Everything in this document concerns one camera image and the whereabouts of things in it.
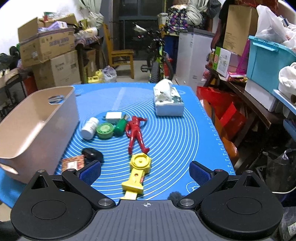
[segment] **green bottle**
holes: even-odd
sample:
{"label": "green bottle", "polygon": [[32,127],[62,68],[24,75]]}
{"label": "green bottle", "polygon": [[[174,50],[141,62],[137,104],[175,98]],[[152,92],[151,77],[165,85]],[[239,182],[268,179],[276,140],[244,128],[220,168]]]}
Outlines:
{"label": "green bottle", "polygon": [[126,128],[127,122],[128,122],[128,115],[123,115],[123,118],[119,120],[119,122],[114,128],[115,136],[122,136],[124,134],[124,130]]}

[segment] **gray ribbed plate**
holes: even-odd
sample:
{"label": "gray ribbed plate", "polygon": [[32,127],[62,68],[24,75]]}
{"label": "gray ribbed plate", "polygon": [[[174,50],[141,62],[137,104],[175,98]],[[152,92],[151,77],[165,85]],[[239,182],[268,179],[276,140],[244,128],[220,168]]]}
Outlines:
{"label": "gray ribbed plate", "polygon": [[176,208],[170,200],[121,200],[100,210],[80,233],[64,241],[219,241],[192,210]]}

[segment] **green round container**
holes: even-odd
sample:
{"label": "green round container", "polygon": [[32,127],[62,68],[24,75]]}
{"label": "green round container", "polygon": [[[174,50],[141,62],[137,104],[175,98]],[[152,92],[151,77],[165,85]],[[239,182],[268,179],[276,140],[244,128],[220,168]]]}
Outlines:
{"label": "green round container", "polygon": [[102,123],[100,124],[96,132],[98,133],[99,138],[101,139],[109,139],[113,136],[114,126],[110,123]]}

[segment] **bicycle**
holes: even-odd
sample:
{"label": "bicycle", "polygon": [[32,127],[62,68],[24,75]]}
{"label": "bicycle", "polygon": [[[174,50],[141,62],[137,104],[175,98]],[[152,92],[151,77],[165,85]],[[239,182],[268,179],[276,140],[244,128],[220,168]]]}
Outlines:
{"label": "bicycle", "polygon": [[[161,36],[161,32],[159,30],[146,30],[139,25],[134,25],[133,28],[136,32],[140,33],[138,38],[146,38],[151,37],[152,42],[148,46],[147,52],[147,65],[141,66],[142,72],[150,71],[149,82],[150,83],[158,83],[164,78],[169,80],[173,79],[174,71],[171,63],[166,57],[166,52],[164,51],[165,42]],[[169,76],[165,76],[164,72],[164,64],[167,65],[169,70]]]}

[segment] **white bottle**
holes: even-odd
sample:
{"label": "white bottle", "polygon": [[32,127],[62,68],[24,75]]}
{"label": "white bottle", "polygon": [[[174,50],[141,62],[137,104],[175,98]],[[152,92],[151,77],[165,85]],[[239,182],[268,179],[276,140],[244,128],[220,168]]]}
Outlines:
{"label": "white bottle", "polygon": [[95,117],[90,118],[84,125],[84,127],[82,127],[81,129],[81,136],[82,138],[86,139],[86,140],[90,140],[93,138],[95,132],[96,132],[96,128],[99,125],[99,120]]}

